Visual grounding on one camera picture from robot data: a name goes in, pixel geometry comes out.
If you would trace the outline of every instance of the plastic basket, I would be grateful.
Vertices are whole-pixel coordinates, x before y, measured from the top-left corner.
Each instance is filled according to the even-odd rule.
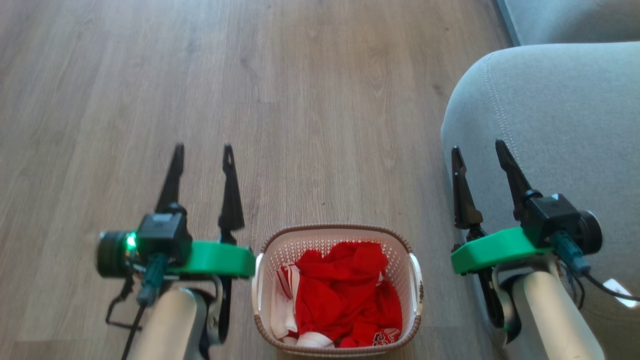
[[[385,278],[398,293],[403,313],[403,330],[397,342],[361,348],[310,348],[291,346],[273,337],[271,332],[271,287],[273,274],[284,263],[299,260],[307,249],[323,255],[342,241],[373,241],[382,245],[389,259]],[[274,234],[260,250],[252,282],[255,324],[264,339],[276,348],[306,356],[351,357],[388,352],[409,343],[420,326],[422,313],[422,273],[413,250],[398,234],[383,227],[323,224],[288,227]]]

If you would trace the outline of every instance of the basket handle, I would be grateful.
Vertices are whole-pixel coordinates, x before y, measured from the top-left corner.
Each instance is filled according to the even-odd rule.
[[[253,302],[253,314],[260,315],[260,311],[258,309],[258,294],[260,293],[260,287],[262,281],[260,281],[260,271],[262,268],[260,267],[260,263],[262,262],[263,253],[258,254],[255,258],[255,276],[251,279],[251,299]]]
[[[413,253],[409,253],[409,264],[411,264],[411,268],[413,270],[413,294],[415,295],[414,304],[415,304],[415,314],[422,314],[422,301],[424,298],[424,285],[422,283],[422,270],[420,270],[420,263],[418,263],[418,258],[413,255]]]

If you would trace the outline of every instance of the gray fabric upholstery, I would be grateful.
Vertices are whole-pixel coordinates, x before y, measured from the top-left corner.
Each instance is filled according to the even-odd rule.
[[[460,146],[484,228],[517,226],[495,153],[508,144],[529,182],[591,210],[604,233],[588,256],[592,274],[640,294],[640,42],[552,44],[506,49],[480,59],[451,95],[442,125]],[[640,354],[640,306],[629,309],[585,283],[582,313],[608,359]]]
[[[640,40],[640,0],[498,0],[515,45]]]

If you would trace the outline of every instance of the green plastic part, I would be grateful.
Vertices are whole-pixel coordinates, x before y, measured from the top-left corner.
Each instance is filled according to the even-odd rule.
[[[451,254],[451,264],[456,274],[466,274],[551,251],[553,247],[536,248],[521,227],[514,227],[462,245]]]
[[[253,277],[255,256],[245,247],[211,240],[194,240],[187,263],[182,267],[172,268],[171,272]]]

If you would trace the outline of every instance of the floor plank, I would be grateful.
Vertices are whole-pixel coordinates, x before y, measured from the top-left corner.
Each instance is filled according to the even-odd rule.
[[[475,297],[442,255],[458,233],[439,138],[457,80],[509,45],[490,0],[0,8],[0,354],[119,357],[126,333],[103,316],[120,283],[95,273],[97,237],[138,225],[183,141],[181,201],[196,237],[217,234],[231,142],[241,243],[259,249],[281,227],[314,222],[391,227],[429,281],[420,332],[383,357],[495,356]],[[261,339],[249,294],[238,281],[214,358],[298,358]],[[134,313],[130,299],[114,316]]]

